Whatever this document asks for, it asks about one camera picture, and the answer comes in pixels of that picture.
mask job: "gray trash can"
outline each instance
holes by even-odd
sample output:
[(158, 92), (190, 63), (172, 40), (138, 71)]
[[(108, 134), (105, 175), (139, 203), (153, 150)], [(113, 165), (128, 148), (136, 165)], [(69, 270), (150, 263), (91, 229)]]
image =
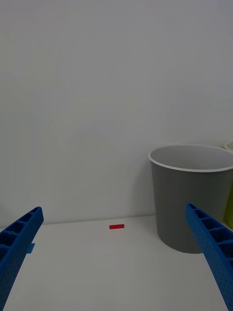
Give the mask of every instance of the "gray trash can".
[(149, 153), (157, 230), (168, 246), (200, 253), (185, 220), (193, 203), (222, 221), (233, 181), (233, 154), (204, 145), (171, 145)]

